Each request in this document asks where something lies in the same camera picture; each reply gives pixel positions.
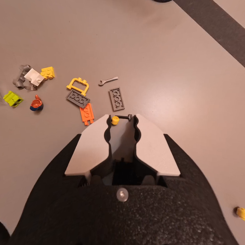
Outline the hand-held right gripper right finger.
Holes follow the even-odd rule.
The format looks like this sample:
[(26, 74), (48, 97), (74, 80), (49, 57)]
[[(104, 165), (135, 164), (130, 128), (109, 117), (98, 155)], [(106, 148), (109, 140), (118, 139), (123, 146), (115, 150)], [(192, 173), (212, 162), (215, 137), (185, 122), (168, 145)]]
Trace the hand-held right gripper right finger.
[(136, 156), (162, 176), (180, 176), (180, 170), (168, 146), (164, 133), (153, 122), (136, 114), (140, 131)]

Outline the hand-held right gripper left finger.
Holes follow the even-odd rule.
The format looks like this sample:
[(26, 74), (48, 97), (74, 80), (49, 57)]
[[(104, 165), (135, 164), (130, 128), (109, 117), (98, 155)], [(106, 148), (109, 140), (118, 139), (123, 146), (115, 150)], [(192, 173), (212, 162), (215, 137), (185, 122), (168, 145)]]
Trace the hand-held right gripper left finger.
[(77, 146), (66, 168), (66, 176), (83, 175), (91, 179), (93, 175), (101, 178), (111, 171), (112, 149), (111, 115), (104, 115), (81, 134)]

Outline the yellow lego brick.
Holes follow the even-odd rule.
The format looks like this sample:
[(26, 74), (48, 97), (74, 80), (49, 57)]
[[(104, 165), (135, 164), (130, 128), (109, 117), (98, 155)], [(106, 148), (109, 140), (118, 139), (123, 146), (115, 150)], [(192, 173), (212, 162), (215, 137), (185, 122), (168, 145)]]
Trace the yellow lego brick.
[(55, 77), (53, 67), (42, 68), (40, 74), (43, 76), (44, 80), (53, 79)]

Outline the white lego bracket piece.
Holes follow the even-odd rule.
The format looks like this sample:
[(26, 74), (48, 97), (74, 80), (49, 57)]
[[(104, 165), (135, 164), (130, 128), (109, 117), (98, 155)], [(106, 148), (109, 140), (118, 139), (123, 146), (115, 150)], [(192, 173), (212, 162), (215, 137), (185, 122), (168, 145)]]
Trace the white lego bracket piece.
[(33, 68), (31, 68), (30, 71), (27, 72), (26, 75), (24, 75), (24, 78), (29, 80), (33, 85), (37, 87), (44, 80), (44, 77)]

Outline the orange lego clip plate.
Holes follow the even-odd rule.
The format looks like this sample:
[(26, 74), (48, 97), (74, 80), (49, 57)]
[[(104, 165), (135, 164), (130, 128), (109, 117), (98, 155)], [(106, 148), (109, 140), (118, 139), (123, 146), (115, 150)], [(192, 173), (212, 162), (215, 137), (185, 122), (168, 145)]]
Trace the orange lego clip plate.
[(85, 108), (81, 108), (79, 107), (80, 112), (81, 112), (81, 118), (82, 121), (84, 122), (85, 126), (88, 126), (90, 122), (90, 124), (92, 124), (94, 122), (94, 114), (93, 114), (93, 110), (91, 107), (91, 103), (88, 103)]

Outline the dark grey lego plate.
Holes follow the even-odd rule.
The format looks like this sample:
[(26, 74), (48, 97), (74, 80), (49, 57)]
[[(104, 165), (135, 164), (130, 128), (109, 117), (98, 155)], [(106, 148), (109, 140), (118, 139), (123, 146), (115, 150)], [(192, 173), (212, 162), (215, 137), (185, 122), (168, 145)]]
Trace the dark grey lego plate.
[(87, 106), (88, 103), (90, 103), (89, 98), (78, 93), (78, 91), (74, 89), (71, 89), (69, 94), (66, 96), (66, 99), (83, 109)]
[(114, 112), (125, 109), (120, 87), (110, 89), (108, 93)]

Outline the orange blue lego cap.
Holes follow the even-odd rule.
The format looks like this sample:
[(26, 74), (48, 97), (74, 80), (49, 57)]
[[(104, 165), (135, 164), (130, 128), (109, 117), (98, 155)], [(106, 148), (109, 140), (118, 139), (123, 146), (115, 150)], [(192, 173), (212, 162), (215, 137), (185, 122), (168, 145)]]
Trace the orange blue lego cap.
[(41, 111), (43, 107), (44, 107), (44, 104), (42, 100), (40, 99), (38, 95), (35, 95), (35, 100), (32, 101), (30, 105), (30, 110), (34, 112)]

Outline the grey lego wrench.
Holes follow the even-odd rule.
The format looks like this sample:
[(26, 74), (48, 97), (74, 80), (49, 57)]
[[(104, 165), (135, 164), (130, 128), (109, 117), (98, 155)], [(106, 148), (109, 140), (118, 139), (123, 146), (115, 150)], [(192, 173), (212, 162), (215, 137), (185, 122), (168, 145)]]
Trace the grey lego wrench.
[(107, 79), (107, 80), (100, 80), (99, 86), (103, 86), (104, 84), (106, 84), (108, 82), (111, 82), (111, 81), (115, 81), (115, 80), (118, 80), (118, 77), (110, 78), (110, 79)]

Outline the lime green lego brick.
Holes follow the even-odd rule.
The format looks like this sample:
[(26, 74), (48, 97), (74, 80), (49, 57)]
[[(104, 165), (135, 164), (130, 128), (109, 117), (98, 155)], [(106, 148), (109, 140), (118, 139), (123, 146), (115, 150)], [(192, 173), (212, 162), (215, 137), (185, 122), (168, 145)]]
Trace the lime green lego brick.
[(9, 91), (6, 95), (4, 95), (3, 100), (11, 107), (17, 107), (23, 101), (20, 96), (12, 91)]

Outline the grey lego connector piece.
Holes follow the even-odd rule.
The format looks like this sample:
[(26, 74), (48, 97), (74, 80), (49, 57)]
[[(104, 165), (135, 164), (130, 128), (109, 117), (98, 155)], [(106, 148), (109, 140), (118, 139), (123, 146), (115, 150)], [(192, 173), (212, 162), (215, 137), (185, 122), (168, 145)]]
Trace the grey lego connector piece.
[(24, 82), (25, 82), (25, 75), (31, 70), (30, 65), (21, 65), (19, 67), (19, 71), (17, 73), (17, 77), (14, 78), (13, 84), (15, 87), (17, 87), (19, 90), (24, 89)]

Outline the yellow lego frame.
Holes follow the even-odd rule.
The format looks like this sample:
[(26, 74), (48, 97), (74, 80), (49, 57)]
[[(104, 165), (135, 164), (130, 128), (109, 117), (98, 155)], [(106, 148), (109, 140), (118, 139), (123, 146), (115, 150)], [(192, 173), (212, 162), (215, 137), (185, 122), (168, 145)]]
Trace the yellow lego frame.
[[(83, 85), (85, 86), (85, 89), (82, 90), (82, 89), (80, 89), (80, 88), (74, 86), (74, 82), (78, 82), (78, 83), (80, 83), (80, 84), (83, 84)], [(86, 80), (83, 80), (83, 79), (80, 78), (80, 77), (79, 77), (79, 78), (73, 78), (72, 81), (70, 82), (70, 84), (66, 86), (66, 88), (68, 88), (69, 90), (71, 90), (71, 89), (77, 90), (77, 91), (79, 91), (83, 96), (86, 96), (86, 93), (87, 93), (87, 91), (88, 91), (88, 89), (89, 89), (89, 84), (87, 83)]]

